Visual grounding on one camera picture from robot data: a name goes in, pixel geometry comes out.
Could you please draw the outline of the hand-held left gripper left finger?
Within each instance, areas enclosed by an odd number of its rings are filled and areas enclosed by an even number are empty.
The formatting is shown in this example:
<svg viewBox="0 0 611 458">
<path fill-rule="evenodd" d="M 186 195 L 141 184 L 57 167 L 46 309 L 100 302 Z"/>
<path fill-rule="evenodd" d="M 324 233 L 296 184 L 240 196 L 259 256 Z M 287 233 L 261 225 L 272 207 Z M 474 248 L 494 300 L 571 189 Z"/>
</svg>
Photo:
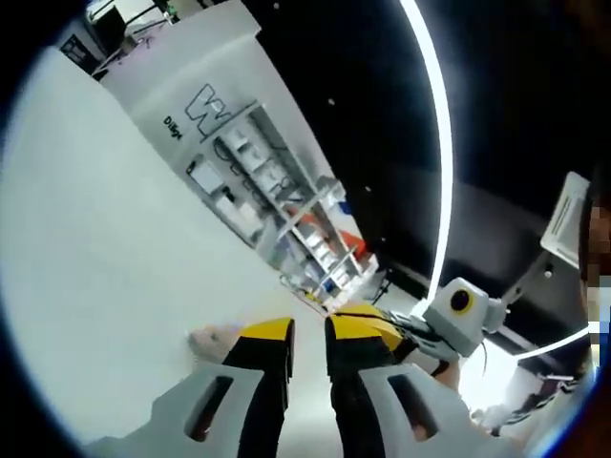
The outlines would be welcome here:
<svg viewBox="0 0 611 458">
<path fill-rule="evenodd" d="M 249 325 L 219 364 L 204 363 L 152 403 L 150 419 L 88 457 L 274 457 L 293 374 L 294 321 Z"/>
</svg>

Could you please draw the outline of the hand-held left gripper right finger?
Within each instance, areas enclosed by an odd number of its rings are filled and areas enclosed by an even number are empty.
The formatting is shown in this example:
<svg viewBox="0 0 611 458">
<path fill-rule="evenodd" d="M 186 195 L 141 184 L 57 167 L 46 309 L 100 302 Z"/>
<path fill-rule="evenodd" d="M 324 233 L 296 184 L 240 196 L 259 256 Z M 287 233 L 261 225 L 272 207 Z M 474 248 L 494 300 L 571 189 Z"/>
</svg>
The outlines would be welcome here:
<svg viewBox="0 0 611 458">
<path fill-rule="evenodd" d="M 399 364 L 374 326 L 325 322 L 330 400 L 347 457 L 517 457 L 510 441 L 472 422 L 458 392 Z"/>
</svg>

